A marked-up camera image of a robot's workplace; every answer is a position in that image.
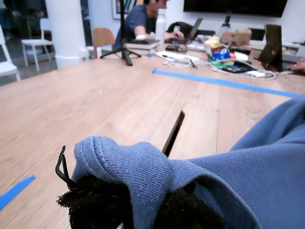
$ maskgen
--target book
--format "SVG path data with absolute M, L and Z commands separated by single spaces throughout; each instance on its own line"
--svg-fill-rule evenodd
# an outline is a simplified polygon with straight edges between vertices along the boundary
M 136 52 L 137 54 L 140 54 L 140 55 L 147 55 L 148 53 L 152 53 L 152 51 L 151 51 L 152 49 L 129 49 L 129 50 Z
M 160 45 L 160 41 L 159 40 L 155 40 L 155 39 L 146 39 L 143 41 L 140 40 L 133 40 L 134 43 L 126 43 L 125 47 L 127 49 L 145 49 L 145 50 L 149 50 L 149 49 L 153 49 L 157 46 Z

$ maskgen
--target white pillar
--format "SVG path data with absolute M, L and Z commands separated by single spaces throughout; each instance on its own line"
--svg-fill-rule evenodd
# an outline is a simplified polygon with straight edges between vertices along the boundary
M 80 0 L 45 0 L 52 28 L 58 68 L 81 63 L 87 57 Z

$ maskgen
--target television screen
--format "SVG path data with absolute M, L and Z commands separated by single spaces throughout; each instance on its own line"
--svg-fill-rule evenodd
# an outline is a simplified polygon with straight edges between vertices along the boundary
M 184 0 L 184 11 L 282 17 L 287 0 Z

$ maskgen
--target wooden chair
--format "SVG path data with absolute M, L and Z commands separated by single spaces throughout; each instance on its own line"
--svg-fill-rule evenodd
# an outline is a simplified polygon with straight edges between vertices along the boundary
M 103 45 L 113 45 L 115 42 L 113 33 L 107 28 L 95 28 L 93 30 L 93 52 L 94 58 L 97 58 L 96 48 Z

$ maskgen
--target hand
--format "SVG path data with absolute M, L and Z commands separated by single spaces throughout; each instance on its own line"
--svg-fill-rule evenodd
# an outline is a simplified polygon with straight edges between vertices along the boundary
M 305 72 L 305 59 L 301 59 L 298 63 L 288 66 L 287 69 L 290 69 L 291 71 Z
M 184 37 L 184 34 L 180 31 L 176 31 L 172 33 L 176 38 Z
M 184 35 L 182 32 L 176 31 L 176 32 L 171 32 L 171 33 L 166 32 L 164 38 L 170 39 L 170 38 L 179 38 L 179 37 L 184 37 Z

